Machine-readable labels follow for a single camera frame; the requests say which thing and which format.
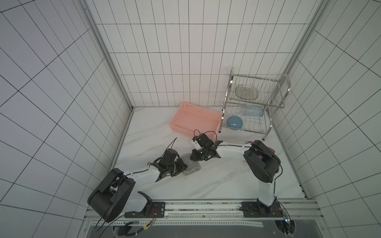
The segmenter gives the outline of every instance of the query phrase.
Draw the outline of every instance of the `plastic basket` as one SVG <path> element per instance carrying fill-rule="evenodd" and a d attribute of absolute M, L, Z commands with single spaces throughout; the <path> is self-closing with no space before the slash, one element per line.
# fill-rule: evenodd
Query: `plastic basket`
<path fill-rule="evenodd" d="M 192 105 L 187 102 L 183 102 L 172 120 L 169 122 L 169 126 L 172 131 L 194 137 L 194 130 L 199 130 L 200 133 L 207 131 L 218 132 L 221 124 L 222 112 L 216 112 L 213 110 L 205 109 Z M 208 132 L 206 135 L 214 140 L 216 135 L 213 132 Z"/>

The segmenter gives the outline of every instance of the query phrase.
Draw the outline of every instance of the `blue bowl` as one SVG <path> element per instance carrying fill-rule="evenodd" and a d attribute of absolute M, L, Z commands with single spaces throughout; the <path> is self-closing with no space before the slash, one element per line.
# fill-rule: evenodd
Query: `blue bowl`
<path fill-rule="evenodd" d="M 227 119 L 226 124 L 233 130 L 241 129 L 243 126 L 243 121 L 240 117 L 231 116 Z"/>

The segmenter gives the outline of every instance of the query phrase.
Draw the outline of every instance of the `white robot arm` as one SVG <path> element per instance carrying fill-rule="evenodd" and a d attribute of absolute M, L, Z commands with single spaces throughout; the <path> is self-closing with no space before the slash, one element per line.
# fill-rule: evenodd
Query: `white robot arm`
<path fill-rule="evenodd" d="M 258 178 L 259 195 L 257 201 L 270 213 L 275 201 L 274 175 L 278 172 L 280 160 L 261 141 L 252 144 L 229 144 L 223 141 L 213 142 L 204 133 L 195 136 L 192 143 L 191 160 L 209 160 L 211 158 L 236 158 L 248 163 Z M 149 166 L 135 171 L 122 172 L 115 168 L 102 180 L 88 198 L 88 204 L 105 219 L 114 220 L 121 212 L 149 212 L 152 200 L 140 192 L 147 183 L 158 182 L 166 176 L 176 176 L 187 167 L 178 153 L 166 149 L 164 154 Z"/>

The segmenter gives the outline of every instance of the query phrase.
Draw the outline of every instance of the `clear cup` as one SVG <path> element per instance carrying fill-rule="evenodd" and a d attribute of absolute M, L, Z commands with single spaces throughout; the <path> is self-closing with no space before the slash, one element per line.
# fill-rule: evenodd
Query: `clear cup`
<path fill-rule="evenodd" d="M 252 117 L 262 117 L 264 113 L 263 108 L 251 106 L 251 105 L 243 105 L 242 106 L 242 115 L 244 116 L 252 116 Z"/>

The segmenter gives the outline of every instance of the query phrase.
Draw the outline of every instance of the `wire shelf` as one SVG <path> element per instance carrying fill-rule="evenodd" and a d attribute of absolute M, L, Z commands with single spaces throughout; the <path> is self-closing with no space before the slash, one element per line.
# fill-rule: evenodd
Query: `wire shelf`
<path fill-rule="evenodd" d="M 243 126 L 241 129 L 229 127 L 226 122 L 231 116 L 237 116 L 242 119 Z M 229 103 L 225 108 L 224 119 L 222 126 L 241 131 L 249 131 L 260 134 L 267 134 L 270 130 L 271 119 L 267 114 L 267 111 L 263 113 L 262 117 L 244 116 L 242 115 L 242 105 L 235 105 Z"/>
<path fill-rule="evenodd" d="M 234 74 L 234 68 L 230 71 L 229 81 L 226 88 L 226 94 L 223 105 L 222 123 L 220 124 L 219 132 L 222 127 L 227 126 L 226 122 L 231 116 L 237 116 L 242 119 L 242 128 L 231 128 L 241 131 L 249 131 L 260 134 L 265 134 L 264 140 L 270 133 L 272 127 L 272 118 L 269 111 L 271 108 L 284 108 L 288 94 L 291 91 L 291 81 L 287 74 L 280 76 L 281 81 L 251 77 L 248 75 Z M 281 85 L 286 82 L 288 87 L 283 95 Z M 254 104 L 256 107 L 264 109 L 262 117 L 244 116 L 242 115 L 242 107 L 244 105 Z"/>
<path fill-rule="evenodd" d="M 275 98 L 275 90 L 277 88 L 279 88 L 278 80 L 245 75 L 233 75 L 229 85 L 229 100 L 284 108 L 284 103 L 281 101 L 278 102 Z"/>

